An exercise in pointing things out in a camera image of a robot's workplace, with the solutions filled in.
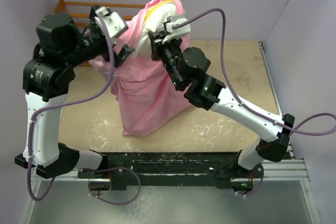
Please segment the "white yellow pillow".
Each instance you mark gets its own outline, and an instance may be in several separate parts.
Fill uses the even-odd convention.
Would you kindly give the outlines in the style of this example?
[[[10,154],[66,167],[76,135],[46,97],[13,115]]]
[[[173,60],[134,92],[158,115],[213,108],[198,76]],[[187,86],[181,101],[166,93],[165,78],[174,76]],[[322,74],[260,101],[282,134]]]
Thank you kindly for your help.
[[[152,49],[148,33],[157,33],[163,30],[163,23],[169,16],[176,14],[176,2],[165,0],[151,7],[145,16],[139,42],[135,48],[137,58],[151,58]]]

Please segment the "pink satin pillowcase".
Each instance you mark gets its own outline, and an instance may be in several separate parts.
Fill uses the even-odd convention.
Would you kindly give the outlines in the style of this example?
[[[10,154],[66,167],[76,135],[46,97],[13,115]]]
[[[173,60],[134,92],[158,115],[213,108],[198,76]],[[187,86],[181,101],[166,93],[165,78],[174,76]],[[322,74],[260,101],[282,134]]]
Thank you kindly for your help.
[[[116,52],[123,45],[136,48],[147,11],[162,1],[165,0],[151,0],[127,22],[128,30],[116,40]],[[176,14],[184,13],[182,2],[174,1]],[[90,64],[105,80],[113,74],[110,89],[119,103],[124,136],[148,136],[190,106],[183,92],[175,90],[160,61],[137,58],[134,51],[116,69],[111,69],[110,63],[101,57]]]

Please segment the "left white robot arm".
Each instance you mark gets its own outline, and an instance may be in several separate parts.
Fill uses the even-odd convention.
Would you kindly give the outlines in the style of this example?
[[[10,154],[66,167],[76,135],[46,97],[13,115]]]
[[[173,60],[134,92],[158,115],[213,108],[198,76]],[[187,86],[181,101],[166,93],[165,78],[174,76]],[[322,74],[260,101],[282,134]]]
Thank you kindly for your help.
[[[27,140],[15,163],[34,169],[42,178],[66,174],[75,168],[90,170],[96,178],[108,172],[108,158],[92,150],[77,150],[58,141],[60,118],[66,106],[75,67],[105,56],[113,68],[120,67],[133,52],[123,46],[114,51],[116,39],[128,26],[121,15],[108,7],[93,6],[90,20],[80,31],[64,12],[46,15],[36,32],[39,42],[23,70],[23,89],[28,112]]]

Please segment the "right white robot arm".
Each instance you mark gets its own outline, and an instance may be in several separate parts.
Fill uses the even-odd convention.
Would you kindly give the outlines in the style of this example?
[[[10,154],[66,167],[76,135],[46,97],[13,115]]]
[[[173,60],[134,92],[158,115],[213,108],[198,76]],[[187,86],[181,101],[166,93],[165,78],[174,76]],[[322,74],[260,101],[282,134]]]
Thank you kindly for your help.
[[[270,113],[234,94],[228,85],[207,74],[211,61],[201,49],[182,50],[181,39],[164,42],[164,31],[148,33],[152,60],[161,61],[175,90],[184,92],[184,98],[193,106],[222,114],[255,132],[259,138],[238,152],[234,173],[246,177],[264,160],[280,162],[288,148],[289,128],[295,118]]]

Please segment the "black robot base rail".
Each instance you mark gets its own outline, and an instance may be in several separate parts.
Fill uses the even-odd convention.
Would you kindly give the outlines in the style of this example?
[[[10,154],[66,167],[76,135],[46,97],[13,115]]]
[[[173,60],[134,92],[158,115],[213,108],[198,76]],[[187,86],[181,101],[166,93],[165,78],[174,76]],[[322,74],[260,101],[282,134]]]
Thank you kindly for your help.
[[[239,168],[236,152],[105,152],[103,168],[112,172],[81,170],[78,177],[93,182],[92,189],[112,183],[112,190],[127,186],[208,186],[218,189],[252,190],[253,180],[262,178],[258,164],[251,170]]]

